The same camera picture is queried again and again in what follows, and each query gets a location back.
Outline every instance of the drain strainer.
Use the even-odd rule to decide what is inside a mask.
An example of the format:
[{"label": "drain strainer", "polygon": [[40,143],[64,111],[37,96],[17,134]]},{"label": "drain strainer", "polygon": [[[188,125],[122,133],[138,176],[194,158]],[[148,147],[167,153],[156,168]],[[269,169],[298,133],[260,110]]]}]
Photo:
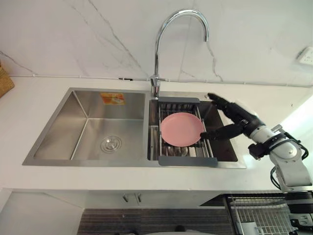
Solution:
[{"label": "drain strainer", "polygon": [[122,140],[117,136],[109,136],[102,140],[101,150],[105,153],[113,153],[122,146]]}]

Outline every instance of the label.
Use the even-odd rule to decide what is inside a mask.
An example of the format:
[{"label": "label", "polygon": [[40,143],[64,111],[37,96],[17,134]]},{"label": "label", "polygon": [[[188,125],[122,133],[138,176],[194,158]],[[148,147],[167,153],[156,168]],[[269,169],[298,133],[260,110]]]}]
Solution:
[{"label": "label", "polygon": [[104,104],[124,105],[125,99],[123,93],[100,93]]}]

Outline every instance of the electrical socket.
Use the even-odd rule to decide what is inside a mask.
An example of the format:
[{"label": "electrical socket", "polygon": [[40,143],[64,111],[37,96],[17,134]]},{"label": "electrical socket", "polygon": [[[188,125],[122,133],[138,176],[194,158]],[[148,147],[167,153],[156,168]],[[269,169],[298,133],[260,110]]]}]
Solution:
[{"label": "electrical socket", "polygon": [[313,47],[307,47],[297,57],[301,64],[313,65]]}]

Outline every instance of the chrome faucet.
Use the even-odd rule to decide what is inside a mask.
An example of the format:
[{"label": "chrome faucet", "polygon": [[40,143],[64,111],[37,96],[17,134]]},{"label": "chrome faucet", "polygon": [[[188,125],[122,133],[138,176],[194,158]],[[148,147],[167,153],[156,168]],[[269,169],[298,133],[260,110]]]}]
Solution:
[{"label": "chrome faucet", "polygon": [[181,17],[181,16],[194,16],[194,17],[196,17],[203,26],[204,41],[205,42],[209,41],[209,26],[208,26],[208,23],[206,21],[206,18],[204,17],[204,15],[201,12],[199,12],[195,9],[181,9],[177,12],[174,12],[171,16],[169,16],[164,21],[160,30],[157,33],[156,49],[155,49],[155,73],[150,77],[150,81],[151,81],[151,85],[152,85],[151,93],[154,97],[159,96],[160,85],[161,85],[160,81],[165,81],[165,79],[160,78],[160,75],[158,74],[158,56],[159,56],[158,51],[160,49],[160,39],[164,33],[164,30],[170,24],[170,22],[172,22],[174,19]]}]

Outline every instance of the wicker basket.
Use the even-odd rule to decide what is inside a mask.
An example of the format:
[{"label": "wicker basket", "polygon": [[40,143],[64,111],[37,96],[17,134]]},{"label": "wicker basket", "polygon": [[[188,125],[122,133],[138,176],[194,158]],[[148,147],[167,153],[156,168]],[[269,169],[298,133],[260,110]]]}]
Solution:
[{"label": "wicker basket", "polygon": [[0,62],[0,97],[7,93],[9,90],[11,90],[13,87],[13,81],[6,73],[6,71],[4,71],[4,69],[1,67]]}]

